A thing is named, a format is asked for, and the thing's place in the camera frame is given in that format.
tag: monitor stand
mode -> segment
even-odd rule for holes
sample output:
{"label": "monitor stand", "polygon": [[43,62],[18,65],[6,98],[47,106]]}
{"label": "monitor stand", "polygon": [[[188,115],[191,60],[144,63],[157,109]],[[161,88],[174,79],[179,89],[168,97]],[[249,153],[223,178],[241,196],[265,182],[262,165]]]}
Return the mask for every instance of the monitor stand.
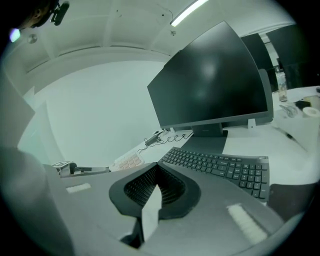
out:
{"label": "monitor stand", "polygon": [[192,126],[193,135],[181,147],[184,150],[222,154],[228,131],[222,129],[221,123]]}

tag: second monitor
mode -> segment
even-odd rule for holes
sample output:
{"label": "second monitor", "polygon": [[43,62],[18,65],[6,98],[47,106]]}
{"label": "second monitor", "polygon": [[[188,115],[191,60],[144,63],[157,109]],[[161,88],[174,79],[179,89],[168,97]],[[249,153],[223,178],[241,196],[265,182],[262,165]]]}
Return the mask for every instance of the second monitor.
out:
{"label": "second monitor", "polygon": [[178,52],[147,88],[161,128],[192,127],[193,150],[222,153],[222,123],[270,115],[258,68],[226,22]]}

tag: white desk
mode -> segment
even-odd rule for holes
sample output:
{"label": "white desk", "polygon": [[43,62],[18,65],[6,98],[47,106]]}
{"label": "white desk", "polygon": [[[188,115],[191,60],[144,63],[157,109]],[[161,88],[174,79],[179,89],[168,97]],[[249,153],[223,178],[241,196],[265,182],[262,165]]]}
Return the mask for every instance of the white desk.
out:
{"label": "white desk", "polygon": [[[295,102],[306,96],[319,95],[316,86],[306,88],[296,88],[287,91],[288,102]],[[278,93],[272,94],[273,108],[275,111],[279,107]],[[297,142],[289,139],[283,132],[274,128],[272,124],[259,125],[254,132],[250,132],[245,127],[227,128],[228,137],[226,139],[223,154],[238,156],[268,156],[270,164],[270,185],[302,185],[315,183],[320,179],[320,142],[317,151],[307,153]],[[178,131],[175,135],[186,134],[192,131]],[[174,138],[174,134],[168,133],[163,138]],[[172,147],[181,147],[187,140],[179,142],[167,142],[163,145],[148,147],[141,152],[141,156],[146,163],[157,162]],[[144,149],[145,143],[142,142],[134,149]]]}

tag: ceiling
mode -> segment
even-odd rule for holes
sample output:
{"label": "ceiling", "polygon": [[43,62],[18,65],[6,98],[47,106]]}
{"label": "ceiling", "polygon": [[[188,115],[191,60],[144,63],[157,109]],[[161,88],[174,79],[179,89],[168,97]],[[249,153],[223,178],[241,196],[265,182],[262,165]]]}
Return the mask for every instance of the ceiling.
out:
{"label": "ceiling", "polygon": [[[60,26],[47,22],[23,30],[18,41],[8,47],[6,60],[19,62],[27,74],[44,63],[90,48],[129,47],[173,56],[221,21],[239,36],[260,33],[266,42],[266,32],[294,23],[271,0],[209,0],[172,27],[170,22],[193,1],[69,0],[70,8]],[[30,34],[37,36],[33,44],[28,43]]]}

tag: gray desk mat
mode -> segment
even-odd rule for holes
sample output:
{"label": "gray desk mat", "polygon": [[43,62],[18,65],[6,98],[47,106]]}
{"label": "gray desk mat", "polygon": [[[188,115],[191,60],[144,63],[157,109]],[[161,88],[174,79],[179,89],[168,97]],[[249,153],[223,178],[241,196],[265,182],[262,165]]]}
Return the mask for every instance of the gray desk mat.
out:
{"label": "gray desk mat", "polygon": [[316,187],[317,183],[304,185],[272,184],[267,205],[286,222],[308,209]]}

